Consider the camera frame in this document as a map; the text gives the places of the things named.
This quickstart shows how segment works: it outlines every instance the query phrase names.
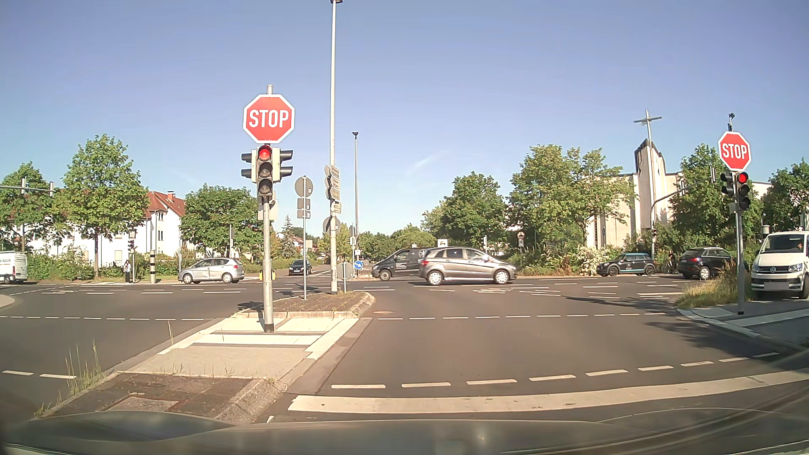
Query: street lamp pole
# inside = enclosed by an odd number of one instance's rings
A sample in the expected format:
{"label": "street lamp pole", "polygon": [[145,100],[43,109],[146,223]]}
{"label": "street lamp pole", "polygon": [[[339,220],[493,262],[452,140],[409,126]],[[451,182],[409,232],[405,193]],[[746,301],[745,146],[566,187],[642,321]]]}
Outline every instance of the street lamp pole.
{"label": "street lamp pole", "polygon": [[[329,115],[329,145],[328,145],[328,164],[334,166],[334,49],[335,38],[337,30],[337,4],[343,3],[343,0],[331,0],[332,2],[332,94],[331,94],[331,110]],[[336,219],[334,218],[334,203],[329,203],[328,213],[330,216],[328,223],[328,240],[329,240],[329,265],[332,269],[332,292],[337,292],[337,226],[335,226]]]}

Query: white house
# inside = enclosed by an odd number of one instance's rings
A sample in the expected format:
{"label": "white house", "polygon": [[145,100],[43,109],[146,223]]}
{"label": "white house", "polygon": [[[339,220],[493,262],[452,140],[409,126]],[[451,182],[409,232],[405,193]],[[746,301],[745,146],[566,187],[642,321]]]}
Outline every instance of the white house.
{"label": "white house", "polygon": [[[180,218],[185,215],[185,201],[175,196],[173,191],[150,191],[148,195],[149,206],[143,214],[143,223],[134,232],[99,242],[100,266],[123,264],[129,251],[129,240],[135,241],[135,250],[139,253],[154,249],[157,253],[173,255],[180,248]],[[48,254],[59,254],[64,248],[72,246],[82,251],[90,263],[95,258],[93,239],[82,238],[78,232],[62,239],[60,245],[46,244],[42,239],[32,240],[29,245]]]}

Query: traffic light housing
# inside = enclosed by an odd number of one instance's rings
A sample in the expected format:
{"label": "traffic light housing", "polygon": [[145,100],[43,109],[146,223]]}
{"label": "traffic light housing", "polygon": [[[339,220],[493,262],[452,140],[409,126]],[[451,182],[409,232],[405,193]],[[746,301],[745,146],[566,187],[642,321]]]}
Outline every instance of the traffic light housing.
{"label": "traffic light housing", "polygon": [[256,183],[256,155],[258,149],[254,148],[250,153],[242,154],[242,161],[250,163],[249,169],[242,169],[242,177],[247,177],[251,182]]}
{"label": "traffic light housing", "polygon": [[256,151],[256,194],[260,202],[273,199],[273,148],[269,144]]}
{"label": "traffic light housing", "polygon": [[288,159],[292,159],[292,150],[273,147],[273,182],[278,183],[282,178],[292,175],[292,166],[281,166]]}
{"label": "traffic light housing", "polygon": [[736,201],[739,204],[740,210],[747,210],[750,208],[750,198],[748,194],[750,194],[750,185],[748,185],[748,181],[750,177],[746,172],[739,172],[736,176],[736,183],[738,184],[736,189]]}
{"label": "traffic light housing", "polygon": [[735,197],[736,187],[735,187],[735,179],[733,178],[733,172],[723,172],[719,178],[723,182],[725,182],[725,186],[722,187],[722,192],[724,194],[727,194],[731,198]]}

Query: signpost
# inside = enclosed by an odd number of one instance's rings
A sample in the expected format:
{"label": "signpost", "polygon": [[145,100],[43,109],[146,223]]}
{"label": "signpost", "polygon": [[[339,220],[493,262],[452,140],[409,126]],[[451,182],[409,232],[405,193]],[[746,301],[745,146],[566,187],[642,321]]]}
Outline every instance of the signpost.
{"label": "signpost", "polygon": [[[732,185],[735,185],[739,172],[744,171],[750,164],[750,143],[741,134],[733,131],[733,117],[729,116],[731,122],[727,124],[728,131],[722,133],[719,138],[719,159],[731,170],[733,173]],[[744,314],[742,305],[745,301],[745,280],[744,280],[744,257],[743,257],[743,240],[742,240],[742,210],[738,204],[735,206],[736,215],[736,312]]]}

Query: gray hatchback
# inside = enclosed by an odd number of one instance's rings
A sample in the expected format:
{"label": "gray hatchback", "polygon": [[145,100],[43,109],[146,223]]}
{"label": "gray hatchback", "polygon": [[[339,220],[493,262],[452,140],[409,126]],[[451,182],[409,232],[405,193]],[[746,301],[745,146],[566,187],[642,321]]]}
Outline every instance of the gray hatchback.
{"label": "gray hatchback", "polygon": [[185,284],[198,284],[200,281],[238,283],[242,278],[244,265],[232,257],[209,257],[177,274],[177,279]]}
{"label": "gray hatchback", "polygon": [[432,286],[456,280],[506,284],[517,278],[517,267],[474,248],[434,248],[421,260],[418,276]]}

